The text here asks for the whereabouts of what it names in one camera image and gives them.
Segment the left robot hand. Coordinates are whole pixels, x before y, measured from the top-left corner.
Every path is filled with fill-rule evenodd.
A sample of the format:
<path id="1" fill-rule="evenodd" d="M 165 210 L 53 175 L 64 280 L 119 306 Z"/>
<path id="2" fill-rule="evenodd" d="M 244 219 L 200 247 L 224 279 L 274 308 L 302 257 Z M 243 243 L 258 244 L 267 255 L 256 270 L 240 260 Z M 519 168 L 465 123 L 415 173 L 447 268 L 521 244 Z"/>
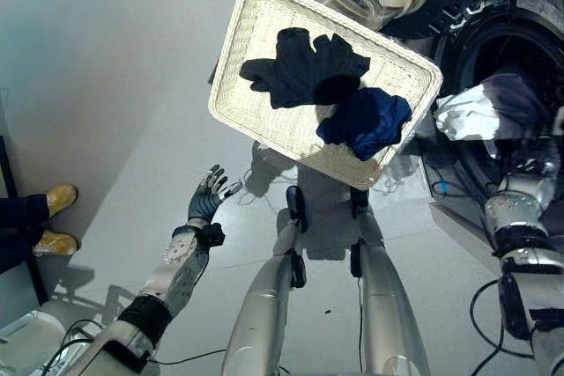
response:
<path id="1" fill-rule="evenodd" d="M 223 167 L 212 166 L 205 172 L 190 199 L 187 223 L 198 227 L 209 225 L 219 206 L 241 188 L 241 181 L 229 182 Z"/>

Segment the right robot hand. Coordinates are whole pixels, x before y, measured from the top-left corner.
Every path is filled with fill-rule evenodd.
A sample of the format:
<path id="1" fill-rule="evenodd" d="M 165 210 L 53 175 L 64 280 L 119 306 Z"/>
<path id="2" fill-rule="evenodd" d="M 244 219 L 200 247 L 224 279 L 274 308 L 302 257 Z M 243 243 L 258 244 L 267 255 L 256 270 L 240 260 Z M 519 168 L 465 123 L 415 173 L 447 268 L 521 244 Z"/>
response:
<path id="1" fill-rule="evenodd" d="M 509 161 L 511 173 L 555 178 L 560 171 L 560 154 L 552 144 L 525 145 L 515 151 Z"/>

